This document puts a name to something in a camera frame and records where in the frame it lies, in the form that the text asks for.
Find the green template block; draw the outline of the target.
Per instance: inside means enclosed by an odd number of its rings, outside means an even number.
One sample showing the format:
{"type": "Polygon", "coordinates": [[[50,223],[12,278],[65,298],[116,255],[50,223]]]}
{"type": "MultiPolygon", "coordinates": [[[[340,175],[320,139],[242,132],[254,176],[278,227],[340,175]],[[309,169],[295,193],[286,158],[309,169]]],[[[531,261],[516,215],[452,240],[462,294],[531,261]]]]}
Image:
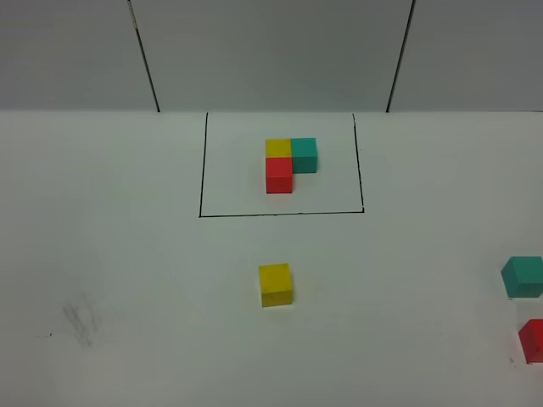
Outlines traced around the green template block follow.
{"type": "Polygon", "coordinates": [[[291,151],[295,174],[317,173],[318,152],[315,138],[293,138],[291,151]]]}

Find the red template block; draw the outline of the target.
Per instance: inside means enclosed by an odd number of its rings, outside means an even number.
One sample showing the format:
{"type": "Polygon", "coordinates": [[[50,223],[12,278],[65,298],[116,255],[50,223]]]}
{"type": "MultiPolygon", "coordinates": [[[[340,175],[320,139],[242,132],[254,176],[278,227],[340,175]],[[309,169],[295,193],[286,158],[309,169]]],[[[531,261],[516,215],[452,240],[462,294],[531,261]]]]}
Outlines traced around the red template block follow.
{"type": "Polygon", "coordinates": [[[292,193],[294,189],[293,164],[290,157],[266,158],[266,192],[292,193]]]}

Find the yellow template block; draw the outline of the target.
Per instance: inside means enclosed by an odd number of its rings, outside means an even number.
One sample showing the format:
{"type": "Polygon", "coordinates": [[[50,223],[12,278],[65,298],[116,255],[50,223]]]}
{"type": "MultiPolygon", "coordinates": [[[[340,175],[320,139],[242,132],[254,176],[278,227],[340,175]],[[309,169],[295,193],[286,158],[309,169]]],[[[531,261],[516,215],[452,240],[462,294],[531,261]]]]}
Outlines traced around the yellow template block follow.
{"type": "Polygon", "coordinates": [[[266,139],[266,158],[291,158],[292,144],[290,139],[266,139]]]}

